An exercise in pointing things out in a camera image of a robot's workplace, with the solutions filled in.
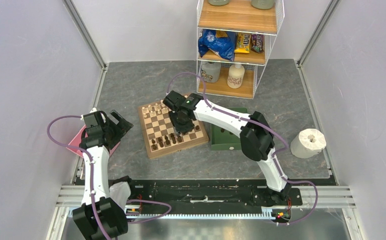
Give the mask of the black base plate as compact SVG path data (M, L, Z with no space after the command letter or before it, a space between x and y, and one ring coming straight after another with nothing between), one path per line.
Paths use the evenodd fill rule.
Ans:
M129 180L129 199L180 203L246 203L253 206L301 206L302 195L289 186L284 193L267 188L264 179Z

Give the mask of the yellow candy bag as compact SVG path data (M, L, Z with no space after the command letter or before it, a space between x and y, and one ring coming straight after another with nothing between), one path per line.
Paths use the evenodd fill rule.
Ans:
M251 34L249 33L237 33L236 34L236 47L234 53L249 54L250 53L250 40Z

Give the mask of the white paper roll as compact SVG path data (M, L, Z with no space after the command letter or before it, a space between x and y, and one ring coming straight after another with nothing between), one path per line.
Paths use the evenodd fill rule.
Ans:
M327 146L325 136L315 128L302 130L290 144L291 153L301 159L311 158Z

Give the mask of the green glass jar left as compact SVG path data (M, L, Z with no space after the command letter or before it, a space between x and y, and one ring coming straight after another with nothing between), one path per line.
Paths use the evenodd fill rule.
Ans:
M230 0L208 0L208 3L212 6L225 6L230 3Z

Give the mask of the green glass jar right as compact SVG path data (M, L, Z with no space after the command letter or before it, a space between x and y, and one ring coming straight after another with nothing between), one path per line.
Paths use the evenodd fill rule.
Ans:
M269 10L275 5L275 0L251 0L251 5L259 10Z

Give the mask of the clear patterned jug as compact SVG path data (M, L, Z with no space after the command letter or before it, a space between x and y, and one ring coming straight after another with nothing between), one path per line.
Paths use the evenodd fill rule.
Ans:
M221 72L221 63L204 61L201 64L201 76L207 83L216 83Z

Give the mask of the green glass jar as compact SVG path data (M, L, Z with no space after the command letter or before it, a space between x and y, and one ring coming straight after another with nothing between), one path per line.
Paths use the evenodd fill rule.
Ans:
M212 6L225 6L230 3L230 0L208 0L208 3Z
M251 0L251 5L259 10L269 10L275 5L275 0Z

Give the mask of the cream patterned bottle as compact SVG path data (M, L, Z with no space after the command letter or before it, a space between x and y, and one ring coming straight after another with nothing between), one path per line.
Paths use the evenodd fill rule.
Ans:
M242 83L245 69L240 63L235 63L229 67L227 85L232 89L238 89Z

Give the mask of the green tray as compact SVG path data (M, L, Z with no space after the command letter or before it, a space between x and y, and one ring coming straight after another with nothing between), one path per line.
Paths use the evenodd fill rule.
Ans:
M211 150L228 151L241 149L241 132L249 119L245 107L220 108L202 112L201 120L211 124Z

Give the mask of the brown candy bag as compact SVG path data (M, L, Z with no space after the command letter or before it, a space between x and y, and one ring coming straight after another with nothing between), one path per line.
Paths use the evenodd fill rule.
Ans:
M261 54L264 52L264 35L263 34L251 34L251 51Z

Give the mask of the pink box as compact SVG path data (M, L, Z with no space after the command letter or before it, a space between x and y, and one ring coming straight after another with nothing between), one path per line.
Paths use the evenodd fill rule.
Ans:
M69 143L69 145L71 147L67 147L67 149L73 153L75 153L76 155L78 155L79 157L83 158L83 153L82 151L78 150L78 149L75 149L74 147L79 147L79 144L81 143L81 134L82 132L85 130L86 126L83 126L80 131L78 132L78 134L71 140L71 142ZM120 145L120 141L109 151L109 155L112 156L113 153L116 151L116 149L118 148L118 146Z

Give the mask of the blue snack bag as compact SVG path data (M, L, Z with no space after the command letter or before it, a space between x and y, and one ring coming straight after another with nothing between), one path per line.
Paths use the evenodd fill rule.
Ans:
M212 51L222 59L233 61L236 33L233 31L202 29L198 38L198 53L203 57Z

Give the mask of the wooden chess board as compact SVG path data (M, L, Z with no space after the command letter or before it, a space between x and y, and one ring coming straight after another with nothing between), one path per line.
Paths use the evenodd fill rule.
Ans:
M187 134L176 135L173 125L169 117L169 108L163 104L163 100L155 101L141 105L137 108L140 120L140 126L144 138L144 143L147 151L147 155L150 159L155 159L168 155L170 153L179 152L181 150L196 147L209 142L209 137L206 133L206 129L201 121L194 120L195 126L200 126L199 131L195 131L193 128ZM172 143L170 134L174 133L177 141L178 136L182 136L183 142L176 144ZM160 147L157 138L161 137L164 147ZM151 140L156 141L157 149L152 149ZM170 141L170 145L165 143L166 140Z

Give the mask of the aluminium rail frame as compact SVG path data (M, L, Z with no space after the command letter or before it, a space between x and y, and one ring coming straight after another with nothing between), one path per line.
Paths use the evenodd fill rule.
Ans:
M69 207L73 210L81 205L83 197L83 186L68 185L62 186L57 207ZM290 192L292 194L291 202L292 209L300 211L310 210L316 200L316 193L312 186L298 186ZM263 219L274 220L275 214L286 210L288 207L281 205L274 206L258 206L258 193L250 194L250 197L241 199L239 197L234 200L210 199L199 197L198 200L172 201L159 200L158 202L168 202L172 206L171 212L162 217L162 219L206 219L206 220L227 220L227 219ZM351 194L350 188L347 186L319 186L318 199L316 209L355 209L356 204ZM134 213L131 218L147 219L158 216L168 208L160 205L148 205L143 208L141 213Z

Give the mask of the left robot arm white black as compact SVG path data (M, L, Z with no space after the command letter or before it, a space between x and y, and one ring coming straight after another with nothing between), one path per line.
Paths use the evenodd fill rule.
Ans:
M85 189L81 206L74 209L73 220L86 240L117 238L127 233L127 217L110 196L107 167L110 152L133 127L133 124L112 110L112 121L101 110L83 116L85 128L79 148L85 162Z

